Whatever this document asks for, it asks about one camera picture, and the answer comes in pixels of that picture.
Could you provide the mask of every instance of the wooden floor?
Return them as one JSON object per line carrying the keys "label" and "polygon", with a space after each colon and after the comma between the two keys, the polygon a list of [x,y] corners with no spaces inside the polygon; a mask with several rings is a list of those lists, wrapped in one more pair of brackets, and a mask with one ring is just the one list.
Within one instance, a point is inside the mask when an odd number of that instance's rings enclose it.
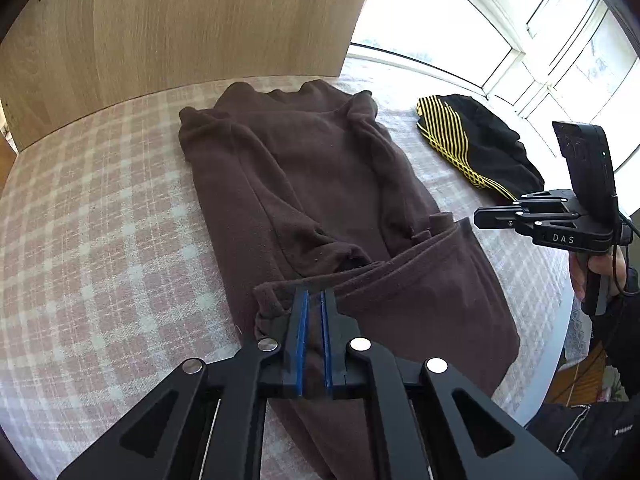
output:
{"label": "wooden floor", "polygon": [[596,402],[602,390],[606,359],[607,355],[599,344],[577,366],[556,372],[546,393],[545,402],[566,406]]}

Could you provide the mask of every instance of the wooden cabinet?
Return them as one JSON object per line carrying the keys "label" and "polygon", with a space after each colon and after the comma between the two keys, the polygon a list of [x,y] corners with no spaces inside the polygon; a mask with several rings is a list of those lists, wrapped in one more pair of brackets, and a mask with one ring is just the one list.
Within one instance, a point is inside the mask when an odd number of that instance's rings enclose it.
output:
{"label": "wooden cabinet", "polygon": [[0,136],[0,196],[4,189],[4,183],[14,165],[15,152],[9,143]]}
{"label": "wooden cabinet", "polygon": [[363,1],[29,0],[0,44],[16,145],[185,84],[338,75]]}

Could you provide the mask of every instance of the black jacket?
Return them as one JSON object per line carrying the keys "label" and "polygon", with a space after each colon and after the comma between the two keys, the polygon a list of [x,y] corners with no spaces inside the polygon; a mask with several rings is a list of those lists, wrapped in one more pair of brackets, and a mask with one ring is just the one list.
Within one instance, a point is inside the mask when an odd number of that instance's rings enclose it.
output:
{"label": "black jacket", "polygon": [[545,189],[520,136],[471,97],[433,95],[416,107],[418,130],[474,186],[499,203]]}
{"label": "black jacket", "polygon": [[[638,290],[630,269],[627,289]],[[602,342],[629,402],[570,408],[543,404],[527,429],[572,467],[580,480],[640,478],[640,296],[617,296],[592,317],[593,343]]]}

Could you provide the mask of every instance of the yellow stripe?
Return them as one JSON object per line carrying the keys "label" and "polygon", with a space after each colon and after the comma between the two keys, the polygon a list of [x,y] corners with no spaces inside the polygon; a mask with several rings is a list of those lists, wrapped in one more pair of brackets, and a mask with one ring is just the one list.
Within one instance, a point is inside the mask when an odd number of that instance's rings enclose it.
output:
{"label": "yellow stripe", "polygon": [[502,184],[482,176],[475,171],[468,161],[468,138],[462,126],[460,115],[436,96],[429,96],[418,100],[416,107],[418,115],[423,120],[425,127],[418,123],[418,128],[430,145],[444,156],[451,164],[458,168],[462,174],[476,187],[492,188],[508,198],[516,200],[509,190]]}

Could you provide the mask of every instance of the zipper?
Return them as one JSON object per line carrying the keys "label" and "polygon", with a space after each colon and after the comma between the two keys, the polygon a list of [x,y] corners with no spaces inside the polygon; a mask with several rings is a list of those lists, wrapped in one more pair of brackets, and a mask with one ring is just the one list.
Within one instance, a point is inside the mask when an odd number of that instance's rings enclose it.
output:
{"label": "zipper", "polygon": [[619,436],[622,434],[625,434],[627,431],[631,431],[633,429],[633,424],[629,424],[628,426],[625,426],[624,428],[620,428],[619,430],[616,430],[616,432],[613,434],[613,436]]}
{"label": "zipper", "polygon": [[558,444],[558,449],[556,449],[556,453],[565,452],[567,446],[571,442],[571,439],[574,437],[575,431],[582,424],[583,420],[587,418],[587,414],[589,413],[591,406],[578,404],[577,406],[573,406],[573,408],[583,408],[583,410],[579,413],[578,416],[575,417],[572,424],[564,432],[564,435],[560,439],[560,444]]}

